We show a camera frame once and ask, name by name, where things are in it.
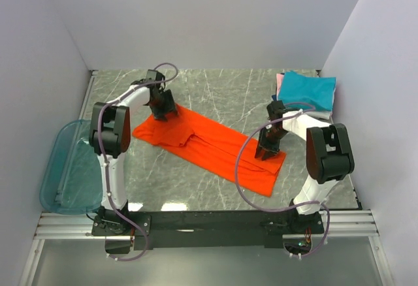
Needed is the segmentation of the orange t-shirt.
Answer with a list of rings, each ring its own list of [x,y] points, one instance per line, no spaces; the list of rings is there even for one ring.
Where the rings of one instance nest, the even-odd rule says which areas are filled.
[[[178,113],[166,122],[149,116],[133,130],[133,137],[234,182],[236,157],[247,136],[179,104],[176,107]],[[241,154],[239,185],[270,197],[286,153],[262,161],[255,158],[256,147],[252,138]]]

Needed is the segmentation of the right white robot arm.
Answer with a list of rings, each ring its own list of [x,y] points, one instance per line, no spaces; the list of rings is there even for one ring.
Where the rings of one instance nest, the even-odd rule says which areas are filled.
[[[301,233],[310,224],[308,215],[318,212],[330,190],[355,168],[349,135],[345,125],[320,121],[281,101],[271,102],[266,109],[270,124],[259,132],[255,158],[265,161],[279,154],[287,133],[306,142],[308,176],[293,199],[297,210],[286,219],[289,230]]]

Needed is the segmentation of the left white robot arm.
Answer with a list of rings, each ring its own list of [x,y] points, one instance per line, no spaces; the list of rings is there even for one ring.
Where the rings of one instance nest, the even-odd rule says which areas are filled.
[[[101,207],[114,210],[107,227],[117,235],[125,234],[131,226],[127,210],[124,160],[131,143],[131,117],[140,107],[148,107],[157,121],[168,121],[178,113],[172,91],[166,83],[178,76],[172,63],[162,63],[146,72],[121,95],[93,105],[89,128],[89,144],[97,155],[101,168],[103,198]]]

